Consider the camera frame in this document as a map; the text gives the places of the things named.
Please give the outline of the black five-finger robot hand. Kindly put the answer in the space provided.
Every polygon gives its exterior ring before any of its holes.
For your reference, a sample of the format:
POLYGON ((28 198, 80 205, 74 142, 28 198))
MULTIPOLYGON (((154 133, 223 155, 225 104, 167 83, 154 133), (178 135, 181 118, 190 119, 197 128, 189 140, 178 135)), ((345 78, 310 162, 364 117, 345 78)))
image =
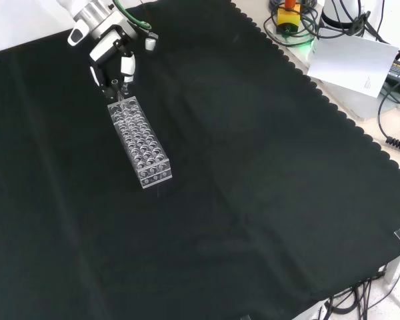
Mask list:
POLYGON ((121 101, 132 96, 136 60, 129 45, 140 38, 145 42, 145 50, 152 52, 158 42, 158 34, 134 25, 117 12, 104 20, 94 30, 94 34, 99 41, 89 54, 89 62, 95 83, 111 101, 121 101), (110 79, 105 66, 116 55, 120 56, 120 76, 110 79))

